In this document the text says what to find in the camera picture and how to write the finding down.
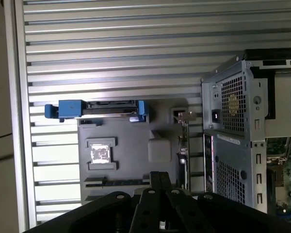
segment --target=ribbed metal panel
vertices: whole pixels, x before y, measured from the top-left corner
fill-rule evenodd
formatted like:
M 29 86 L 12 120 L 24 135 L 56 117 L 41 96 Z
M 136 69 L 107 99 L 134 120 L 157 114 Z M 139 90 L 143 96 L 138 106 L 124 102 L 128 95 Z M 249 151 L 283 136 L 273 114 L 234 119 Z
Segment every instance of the ribbed metal panel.
M 291 47 L 291 0 L 15 1 L 30 227 L 80 202 L 76 121 L 45 119 L 44 104 L 181 97 L 201 113 L 204 73 L 243 49 Z

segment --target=black mount arm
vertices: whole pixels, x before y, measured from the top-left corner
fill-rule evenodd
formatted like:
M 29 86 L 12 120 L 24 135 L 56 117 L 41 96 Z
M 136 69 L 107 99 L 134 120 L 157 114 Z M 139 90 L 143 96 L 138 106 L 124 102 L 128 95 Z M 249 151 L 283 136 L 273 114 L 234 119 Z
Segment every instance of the black mount arm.
M 160 222 L 166 229 L 160 229 Z M 289 233 L 291 224 L 214 193 L 192 198 L 172 188 L 167 172 L 151 172 L 150 188 L 113 192 L 28 233 Z

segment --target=white label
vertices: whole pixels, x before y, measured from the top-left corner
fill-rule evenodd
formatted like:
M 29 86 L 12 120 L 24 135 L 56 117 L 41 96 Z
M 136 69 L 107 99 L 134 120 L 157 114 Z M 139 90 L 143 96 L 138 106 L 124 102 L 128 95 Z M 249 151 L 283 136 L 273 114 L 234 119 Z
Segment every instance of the white label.
M 237 139 L 234 139 L 234 138 L 231 138 L 231 137 L 226 137 L 226 136 L 223 136 L 221 134 L 217 134 L 217 137 L 224 140 L 224 141 L 227 141 L 227 142 L 230 142 L 230 143 L 234 143 L 236 145 L 240 145 L 241 142 L 240 140 L 237 140 Z

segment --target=screw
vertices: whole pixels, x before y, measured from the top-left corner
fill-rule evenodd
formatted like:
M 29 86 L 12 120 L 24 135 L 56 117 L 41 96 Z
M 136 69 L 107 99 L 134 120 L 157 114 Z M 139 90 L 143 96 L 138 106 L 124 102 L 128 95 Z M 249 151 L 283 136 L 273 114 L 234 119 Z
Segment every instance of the screw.
M 174 189 L 174 190 L 171 191 L 171 193 L 173 193 L 173 194 L 179 194 L 180 192 L 179 192 L 179 190 Z
M 209 194 L 206 194 L 204 196 L 204 198 L 207 199 L 207 200 L 212 200 L 213 199 L 212 195 L 209 195 Z

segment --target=motherboard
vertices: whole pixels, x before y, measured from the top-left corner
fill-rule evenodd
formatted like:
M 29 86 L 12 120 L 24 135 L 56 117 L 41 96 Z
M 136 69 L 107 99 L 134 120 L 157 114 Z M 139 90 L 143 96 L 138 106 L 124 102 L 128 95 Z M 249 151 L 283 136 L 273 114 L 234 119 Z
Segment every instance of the motherboard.
M 273 173 L 274 214 L 291 222 L 291 137 L 267 139 L 267 168 Z

